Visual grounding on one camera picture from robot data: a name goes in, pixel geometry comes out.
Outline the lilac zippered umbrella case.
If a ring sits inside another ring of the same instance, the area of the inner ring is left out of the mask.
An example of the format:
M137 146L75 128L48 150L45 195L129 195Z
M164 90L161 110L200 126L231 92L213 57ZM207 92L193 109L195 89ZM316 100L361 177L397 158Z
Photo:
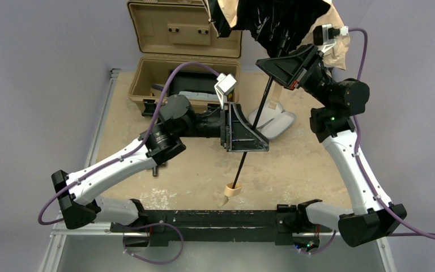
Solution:
M296 115L278 104L275 109L264 106L256 129L267 139L274 140L296 121Z

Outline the beige umbrella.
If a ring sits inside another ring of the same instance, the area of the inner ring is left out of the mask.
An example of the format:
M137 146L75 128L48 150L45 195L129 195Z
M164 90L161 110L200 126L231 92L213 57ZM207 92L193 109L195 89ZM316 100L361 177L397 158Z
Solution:
M331 1L203 1L209 22L219 37L232 31L249 31L272 57L287 35L284 51L294 51L303 41L311 41L311 32L330 23L344 23Z

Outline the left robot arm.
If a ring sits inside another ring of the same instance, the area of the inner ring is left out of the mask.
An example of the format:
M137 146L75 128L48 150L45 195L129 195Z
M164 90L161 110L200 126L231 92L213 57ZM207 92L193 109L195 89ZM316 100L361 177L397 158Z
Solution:
M252 128L240 104L195 113L183 95L173 95L159 109L150 133L143 132L110 157L78 172L52 174L65 226L74 230L94 222L136 226L147 220L137 199L105 198L101 194L126 178L160 166L185 151L181 138L219 138L228 152L268 151L268 139Z

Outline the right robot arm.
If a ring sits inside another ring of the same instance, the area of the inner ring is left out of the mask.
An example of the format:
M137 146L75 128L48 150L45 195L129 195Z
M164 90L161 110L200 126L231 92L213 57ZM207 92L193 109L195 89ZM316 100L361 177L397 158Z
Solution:
M351 199L351 209L314 199L297 206L297 220L338 231L351 247L392 234L407 216L380 187L357 142L352 117L365 111L369 86L357 79L333 80L323 64L323 53L305 45L284 57L259 59L257 66L288 90L302 88L322 104L310 111L310 128L332 157Z

